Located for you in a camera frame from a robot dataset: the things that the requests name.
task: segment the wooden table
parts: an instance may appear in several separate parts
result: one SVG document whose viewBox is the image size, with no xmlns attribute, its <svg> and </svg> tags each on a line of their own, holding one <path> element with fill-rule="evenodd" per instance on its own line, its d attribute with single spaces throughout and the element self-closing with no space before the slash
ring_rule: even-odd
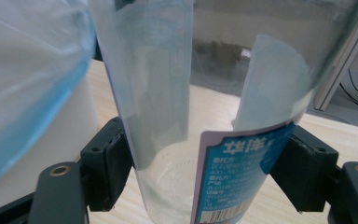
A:
<svg viewBox="0 0 358 224">
<path fill-rule="evenodd" d="M 88 79 L 98 121 L 103 126 L 108 120 L 117 116 L 103 63 L 92 62 Z M 338 165 L 341 166 L 346 161 L 358 161 L 358 127 L 307 114 L 302 118 L 300 125 L 339 152 Z M 328 210 L 327 204 L 323 213 L 299 214 L 269 176 L 239 223 L 327 223 Z M 90 222 L 95 224 L 152 223 L 145 211 L 133 171 L 115 208 L 108 213 L 89 213 L 89 218 Z"/>
</svg>

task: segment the barcode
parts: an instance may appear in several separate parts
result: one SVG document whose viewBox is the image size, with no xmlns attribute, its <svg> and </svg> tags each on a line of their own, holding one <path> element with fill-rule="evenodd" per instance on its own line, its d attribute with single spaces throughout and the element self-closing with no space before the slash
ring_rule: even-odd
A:
<svg viewBox="0 0 358 224">
<path fill-rule="evenodd" d="M 248 200 L 247 202 L 240 203 L 237 206 L 226 208 L 223 210 L 203 211 L 201 213 L 200 223 L 221 222 L 235 217 L 248 208 L 250 201 L 251 200 Z"/>
</svg>

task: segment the blue label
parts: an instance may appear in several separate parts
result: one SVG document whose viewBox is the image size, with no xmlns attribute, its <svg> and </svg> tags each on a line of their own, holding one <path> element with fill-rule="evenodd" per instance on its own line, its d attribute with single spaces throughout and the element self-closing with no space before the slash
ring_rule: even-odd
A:
<svg viewBox="0 0 358 224">
<path fill-rule="evenodd" d="M 269 131 L 203 133 L 192 223 L 241 219 L 295 127 L 290 122 Z"/>
</svg>

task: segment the floor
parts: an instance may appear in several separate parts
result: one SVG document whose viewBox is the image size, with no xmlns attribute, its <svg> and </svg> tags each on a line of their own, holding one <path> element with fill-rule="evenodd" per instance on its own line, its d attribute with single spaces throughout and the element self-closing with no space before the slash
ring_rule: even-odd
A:
<svg viewBox="0 0 358 224">
<path fill-rule="evenodd" d="M 358 90 L 358 71 L 351 70 L 351 77 L 353 84 Z M 348 72 L 347 75 L 341 80 L 341 84 L 348 94 L 358 100 L 358 91 L 353 87 L 351 83 L 351 77 Z M 313 103 L 311 103 L 307 113 L 358 126 L 358 105 L 351 100 L 351 98 L 345 93 L 344 90 L 341 89 L 341 87 L 338 87 L 335 95 L 333 96 L 329 106 L 325 111 L 315 110 L 313 108 Z"/>
</svg>

